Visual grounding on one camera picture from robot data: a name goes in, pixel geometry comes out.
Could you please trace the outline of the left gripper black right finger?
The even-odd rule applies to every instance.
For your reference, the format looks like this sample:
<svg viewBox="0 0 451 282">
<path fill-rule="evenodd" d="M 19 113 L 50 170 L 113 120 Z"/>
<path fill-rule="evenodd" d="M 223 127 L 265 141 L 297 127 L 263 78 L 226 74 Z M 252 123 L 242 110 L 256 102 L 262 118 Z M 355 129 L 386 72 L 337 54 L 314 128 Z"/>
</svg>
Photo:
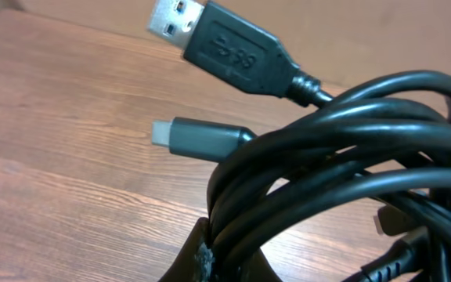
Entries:
<svg viewBox="0 0 451 282">
<path fill-rule="evenodd" d="M 236 282 L 282 282 L 270 266 L 261 249 L 258 249 L 237 270 Z"/>
</svg>

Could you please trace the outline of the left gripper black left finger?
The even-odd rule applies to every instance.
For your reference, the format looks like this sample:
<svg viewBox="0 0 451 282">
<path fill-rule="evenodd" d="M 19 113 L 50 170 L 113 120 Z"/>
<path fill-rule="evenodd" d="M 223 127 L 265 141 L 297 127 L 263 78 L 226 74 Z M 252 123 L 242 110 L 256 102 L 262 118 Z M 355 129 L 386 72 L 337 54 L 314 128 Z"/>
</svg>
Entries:
<svg viewBox="0 0 451 282">
<path fill-rule="evenodd" d="M 159 282 L 207 282 L 215 257 L 207 245 L 208 218 L 199 218 L 175 261 Z"/>
</svg>

